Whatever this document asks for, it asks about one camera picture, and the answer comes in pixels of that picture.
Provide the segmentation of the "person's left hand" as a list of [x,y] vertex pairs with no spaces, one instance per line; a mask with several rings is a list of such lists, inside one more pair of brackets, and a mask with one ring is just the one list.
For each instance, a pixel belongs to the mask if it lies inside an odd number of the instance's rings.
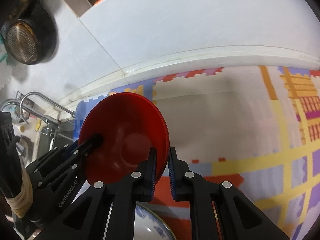
[[33,204],[33,187],[26,169],[22,166],[22,186],[20,193],[13,198],[5,197],[11,210],[18,218],[24,218]]

